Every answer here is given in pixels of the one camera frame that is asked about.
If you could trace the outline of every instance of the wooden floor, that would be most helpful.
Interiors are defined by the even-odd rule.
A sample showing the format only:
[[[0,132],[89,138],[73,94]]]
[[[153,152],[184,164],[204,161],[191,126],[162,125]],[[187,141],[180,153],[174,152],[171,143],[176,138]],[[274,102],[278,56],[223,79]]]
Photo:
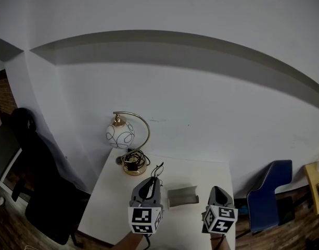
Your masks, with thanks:
[[[31,172],[29,166],[27,165],[24,153],[21,152],[11,169],[9,170],[7,176],[5,177],[3,183],[10,189],[13,190],[16,183],[20,180],[25,180],[25,188],[34,190],[35,187],[35,176]],[[25,194],[20,194],[25,201],[29,201],[30,197]]]
[[[292,196],[293,202],[307,193],[309,187],[281,194],[277,198]],[[319,237],[319,215],[315,216],[313,207],[308,208],[308,201],[295,209],[295,220],[279,227],[263,231],[257,235],[249,233],[236,240],[237,250],[246,249],[305,249],[306,239]],[[239,216],[236,223],[236,235],[249,230],[248,216]]]
[[[38,231],[24,215],[26,206],[20,201],[14,202],[1,187],[0,196],[6,200],[4,205],[0,206],[0,249],[21,250],[30,245],[38,250],[79,250],[73,245],[70,238],[66,245],[59,245]],[[83,242],[84,249],[109,249],[101,242],[89,239],[79,233],[76,233],[76,239]]]
[[[299,189],[286,193],[284,196],[291,195],[295,201],[306,191],[307,189]],[[19,250],[24,249],[26,245],[31,245],[38,250],[79,249],[73,245],[71,239],[65,246],[61,246],[44,236],[26,220],[24,204],[20,201],[15,203],[2,188],[0,188],[0,196],[6,199],[5,204],[0,207],[0,249]],[[294,221],[255,236],[245,235],[236,241],[236,249],[305,249],[307,238],[314,240],[319,237],[319,216],[315,216],[312,210],[313,208],[308,209],[308,202],[305,202],[296,208]],[[249,229],[248,217],[240,217],[236,225],[237,234],[247,229]],[[76,237],[78,241],[84,243],[84,249],[109,249],[102,242],[80,233],[77,233]]]

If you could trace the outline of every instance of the chair backrest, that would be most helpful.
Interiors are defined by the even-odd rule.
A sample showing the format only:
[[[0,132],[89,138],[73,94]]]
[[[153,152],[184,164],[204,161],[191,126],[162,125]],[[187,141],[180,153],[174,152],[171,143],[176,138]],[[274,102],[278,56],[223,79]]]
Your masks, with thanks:
[[[250,229],[262,231],[279,223],[275,189],[292,181],[292,161],[277,160],[247,194]]]
[[[277,187],[292,181],[292,160],[276,160],[270,163],[265,173],[250,191],[275,192]]]
[[[38,180],[59,177],[54,158],[38,136],[30,111],[26,108],[15,109],[11,114],[10,126],[34,176]]]

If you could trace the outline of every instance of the gray object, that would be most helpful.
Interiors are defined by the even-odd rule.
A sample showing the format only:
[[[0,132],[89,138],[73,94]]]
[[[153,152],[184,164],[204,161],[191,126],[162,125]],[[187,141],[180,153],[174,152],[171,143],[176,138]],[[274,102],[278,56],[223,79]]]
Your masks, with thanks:
[[[233,198],[224,189],[218,186],[214,186],[213,188],[211,188],[208,206],[206,206],[206,211],[202,213],[202,221],[205,219],[206,212],[208,211],[210,205],[235,208]],[[204,222],[202,226],[202,233],[209,233]]]
[[[196,195],[196,187],[186,187],[175,190],[168,190],[169,208],[187,204],[198,204],[199,197]]]
[[[160,199],[160,181],[158,178],[150,177],[142,181],[133,189],[129,206],[161,207],[161,209],[163,210],[163,206],[160,204]]]

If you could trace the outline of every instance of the black cable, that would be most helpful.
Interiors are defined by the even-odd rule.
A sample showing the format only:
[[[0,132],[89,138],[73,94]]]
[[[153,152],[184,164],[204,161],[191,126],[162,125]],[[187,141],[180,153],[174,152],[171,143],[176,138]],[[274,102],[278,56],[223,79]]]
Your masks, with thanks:
[[[246,235],[246,234],[248,234],[250,232],[251,232],[251,230],[244,231],[242,234],[237,235],[236,239],[239,239],[240,237],[243,237],[244,235]]]
[[[144,237],[145,237],[145,239],[147,240],[147,242],[148,242],[148,247],[147,248],[144,248],[144,250],[147,250],[147,249],[149,249],[149,247],[151,246],[151,243],[150,243],[150,240],[149,240],[149,237],[151,236],[151,234],[150,235],[148,235],[148,234],[144,234]]]
[[[164,170],[164,162],[162,162],[162,164],[160,164],[159,166],[156,165],[156,167],[152,170],[151,172],[151,177],[152,178],[158,178],[162,173],[163,173],[163,170]],[[161,168],[161,172],[159,174],[156,175],[156,172]],[[163,181],[161,179],[159,179],[159,182],[160,182],[160,186],[163,186]]]
[[[137,150],[129,155],[126,155],[124,158],[125,161],[129,161],[131,159],[133,159],[133,163],[136,163],[135,165],[137,165],[137,169],[143,167],[146,160],[149,161],[147,166],[151,164],[150,159],[141,150]],[[128,162],[124,162],[124,166],[126,169],[128,169]]]
[[[220,242],[218,243],[218,245],[216,246],[216,248],[215,248],[214,250],[218,250],[218,249],[220,248],[220,246],[221,246],[221,244],[222,244],[224,238],[225,238],[225,235],[223,234],[223,235],[222,235],[222,238],[221,238],[221,240],[220,240]]]

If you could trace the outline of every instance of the white desk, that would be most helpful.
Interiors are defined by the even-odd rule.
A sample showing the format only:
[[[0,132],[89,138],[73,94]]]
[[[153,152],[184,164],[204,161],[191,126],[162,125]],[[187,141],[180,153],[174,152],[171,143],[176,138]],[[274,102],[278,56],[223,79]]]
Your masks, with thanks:
[[[113,149],[99,176],[87,204],[78,230],[107,243],[116,244],[130,232],[127,207],[132,190],[141,181],[150,177],[156,165],[164,162],[160,175],[163,181],[161,203],[164,206],[163,220],[156,234],[150,237],[151,247],[167,249],[211,249],[210,235],[201,233],[202,216],[206,210],[210,190],[217,185],[233,195],[229,166],[226,163],[180,160],[147,155],[151,165],[140,176],[130,176],[116,165],[115,159],[124,152]],[[167,190],[195,186],[200,203],[183,205],[168,210]],[[231,250],[235,249],[235,227],[227,235]],[[142,240],[138,249],[147,246]]]

